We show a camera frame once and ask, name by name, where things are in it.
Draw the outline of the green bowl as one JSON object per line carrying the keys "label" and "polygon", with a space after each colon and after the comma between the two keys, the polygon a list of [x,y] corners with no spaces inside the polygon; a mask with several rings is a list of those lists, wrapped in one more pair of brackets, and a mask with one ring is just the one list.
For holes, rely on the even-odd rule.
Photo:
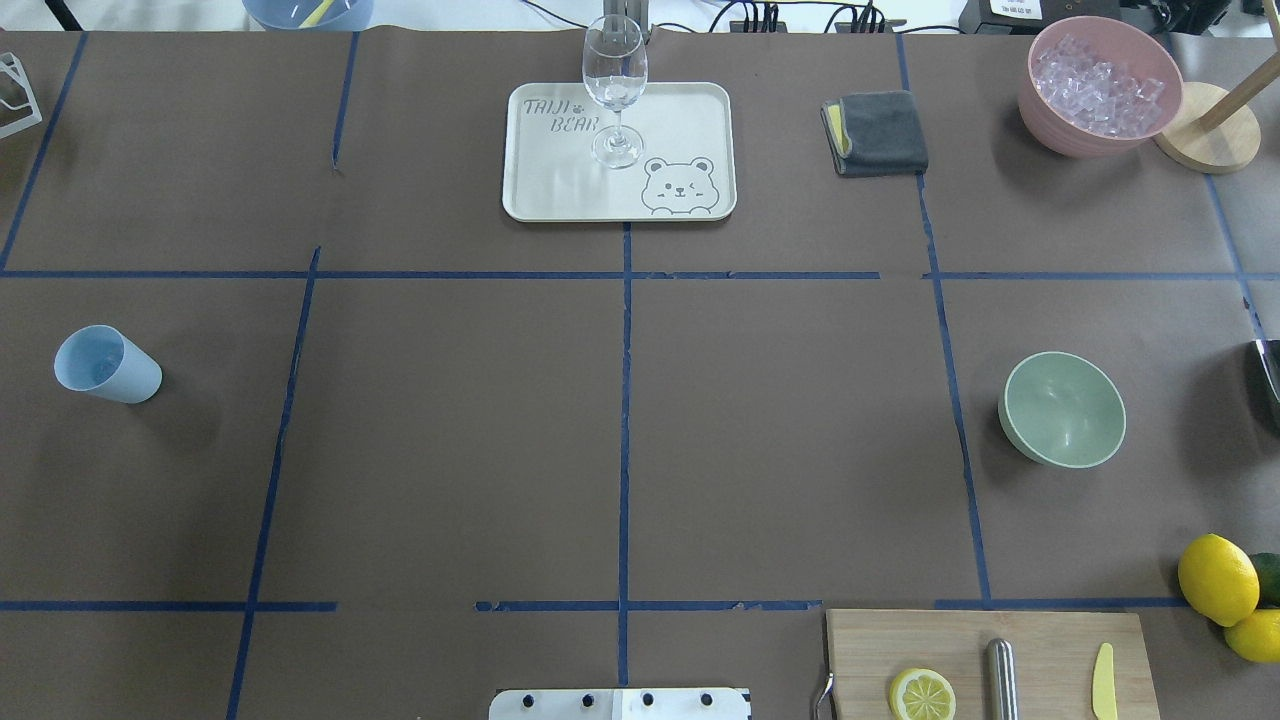
{"label": "green bowl", "polygon": [[1062,351],[1024,357],[997,402],[1009,442],[1034,462],[1066,469],[1107,462],[1126,434],[1126,409],[1110,377]]}

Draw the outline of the light blue plastic cup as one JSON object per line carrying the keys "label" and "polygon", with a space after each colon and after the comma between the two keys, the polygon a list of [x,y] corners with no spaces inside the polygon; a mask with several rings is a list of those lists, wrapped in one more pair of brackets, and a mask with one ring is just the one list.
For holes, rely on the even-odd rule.
{"label": "light blue plastic cup", "polygon": [[68,336],[52,372],[69,391],[119,404],[142,404],[163,383],[159,364],[110,325],[87,325]]}

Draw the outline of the blue bowl in background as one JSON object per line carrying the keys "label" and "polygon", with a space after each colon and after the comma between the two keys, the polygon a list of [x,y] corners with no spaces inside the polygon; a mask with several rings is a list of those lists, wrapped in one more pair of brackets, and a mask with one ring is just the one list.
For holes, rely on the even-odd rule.
{"label": "blue bowl in background", "polygon": [[369,27],[376,1],[242,1],[268,31],[352,32]]}

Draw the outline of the pink bowl with ice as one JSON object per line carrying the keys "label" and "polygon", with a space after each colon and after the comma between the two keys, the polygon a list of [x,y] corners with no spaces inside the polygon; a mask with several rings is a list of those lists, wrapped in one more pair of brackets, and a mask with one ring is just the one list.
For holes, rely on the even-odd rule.
{"label": "pink bowl with ice", "polygon": [[1028,131],[1068,158],[1103,158],[1162,132],[1183,105],[1183,77],[1156,38],[1106,17],[1044,27],[1027,55],[1018,109]]}

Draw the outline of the cream bear tray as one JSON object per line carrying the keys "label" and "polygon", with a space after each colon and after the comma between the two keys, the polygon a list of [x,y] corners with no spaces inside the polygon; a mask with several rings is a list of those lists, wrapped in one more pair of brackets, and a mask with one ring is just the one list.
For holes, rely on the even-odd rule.
{"label": "cream bear tray", "polygon": [[530,83],[508,99],[502,202],[518,222],[712,222],[737,205],[732,109],[710,82],[658,82],[625,114],[641,160],[608,169],[593,140],[612,115],[581,83]]}

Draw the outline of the clear wine glass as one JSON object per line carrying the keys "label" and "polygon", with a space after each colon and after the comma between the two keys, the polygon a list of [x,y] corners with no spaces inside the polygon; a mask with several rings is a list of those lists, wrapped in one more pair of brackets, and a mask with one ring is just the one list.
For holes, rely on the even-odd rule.
{"label": "clear wine glass", "polygon": [[623,111],[644,94],[649,69],[644,33],[626,14],[605,14],[586,29],[582,44],[582,82],[591,99],[613,114],[593,140],[593,156],[608,169],[635,165],[643,137],[623,123]]}

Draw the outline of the grey folded cloth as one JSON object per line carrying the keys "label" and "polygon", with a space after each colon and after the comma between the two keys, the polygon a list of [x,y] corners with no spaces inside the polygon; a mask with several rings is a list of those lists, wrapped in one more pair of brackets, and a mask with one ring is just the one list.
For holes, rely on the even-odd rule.
{"label": "grey folded cloth", "polygon": [[820,118],[838,176],[913,176],[929,167],[915,95],[910,91],[850,94],[824,102]]}

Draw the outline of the lemon half slice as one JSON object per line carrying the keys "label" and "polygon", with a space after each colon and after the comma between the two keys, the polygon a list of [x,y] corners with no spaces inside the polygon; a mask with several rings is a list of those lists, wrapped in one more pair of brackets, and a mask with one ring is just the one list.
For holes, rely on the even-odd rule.
{"label": "lemon half slice", "polygon": [[957,697],[950,680],[928,667],[902,670],[891,683],[887,705],[895,719],[955,719]]}

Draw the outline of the steel muddler rod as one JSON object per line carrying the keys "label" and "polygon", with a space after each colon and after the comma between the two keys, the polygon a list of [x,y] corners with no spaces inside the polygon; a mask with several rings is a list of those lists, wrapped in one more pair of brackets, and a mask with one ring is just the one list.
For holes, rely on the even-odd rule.
{"label": "steel muddler rod", "polygon": [[1016,656],[1012,644],[993,638],[986,648],[991,719],[1019,719]]}

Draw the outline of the wooden cutting board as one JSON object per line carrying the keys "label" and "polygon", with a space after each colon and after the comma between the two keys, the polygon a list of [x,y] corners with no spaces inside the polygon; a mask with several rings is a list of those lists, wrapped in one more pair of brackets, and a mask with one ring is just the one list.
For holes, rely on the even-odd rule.
{"label": "wooden cutting board", "polygon": [[950,680],[957,719],[987,719],[987,646],[995,638],[1012,647],[1021,719],[1093,719],[1092,675],[1103,643],[1114,647],[1119,717],[1161,716],[1135,614],[831,609],[826,630],[840,719],[893,717],[890,687],[910,667]]}

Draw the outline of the yellow plastic knife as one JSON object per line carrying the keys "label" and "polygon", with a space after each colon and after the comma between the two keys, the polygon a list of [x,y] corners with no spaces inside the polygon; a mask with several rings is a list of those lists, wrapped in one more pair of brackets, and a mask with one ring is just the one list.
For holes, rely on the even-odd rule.
{"label": "yellow plastic knife", "polygon": [[1114,646],[1110,642],[1102,642],[1094,656],[1091,674],[1091,708],[1098,720],[1117,719]]}

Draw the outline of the yellow lemon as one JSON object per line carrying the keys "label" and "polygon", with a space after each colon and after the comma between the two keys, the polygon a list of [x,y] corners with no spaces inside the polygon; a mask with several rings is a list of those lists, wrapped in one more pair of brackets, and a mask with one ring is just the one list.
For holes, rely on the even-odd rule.
{"label": "yellow lemon", "polygon": [[1221,628],[1244,620],[1260,603],[1260,578],[1247,553],[1231,541],[1207,533],[1194,538],[1178,561],[1185,601]]}
{"label": "yellow lemon", "polygon": [[1279,609],[1257,609],[1224,629],[1228,647],[1254,664],[1279,664]]}

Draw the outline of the wooden stand with round base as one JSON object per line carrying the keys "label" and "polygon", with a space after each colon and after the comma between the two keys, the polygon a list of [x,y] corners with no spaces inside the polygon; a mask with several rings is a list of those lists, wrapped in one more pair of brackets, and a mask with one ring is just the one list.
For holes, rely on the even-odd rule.
{"label": "wooden stand with round base", "polygon": [[1167,1],[1157,38],[1178,64],[1160,99],[1157,146],[1185,168],[1211,176],[1248,167],[1263,147],[1253,101],[1277,92],[1277,41],[1231,38],[1208,23],[1225,1]]}

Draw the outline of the green lime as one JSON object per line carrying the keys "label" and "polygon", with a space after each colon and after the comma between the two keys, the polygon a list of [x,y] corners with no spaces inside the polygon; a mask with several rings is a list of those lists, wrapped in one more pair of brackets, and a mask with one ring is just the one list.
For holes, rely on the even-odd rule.
{"label": "green lime", "polygon": [[1251,553],[1249,560],[1260,583],[1260,605],[1280,605],[1280,556],[1275,552]]}

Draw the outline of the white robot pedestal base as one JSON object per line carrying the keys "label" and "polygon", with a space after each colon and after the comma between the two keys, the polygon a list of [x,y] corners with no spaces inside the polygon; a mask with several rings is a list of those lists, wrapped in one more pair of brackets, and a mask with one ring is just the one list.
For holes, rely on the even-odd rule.
{"label": "white robot pedestal base", "polygon": [[489,719],[750,719],[746,689],[731,687],[508,689]]}

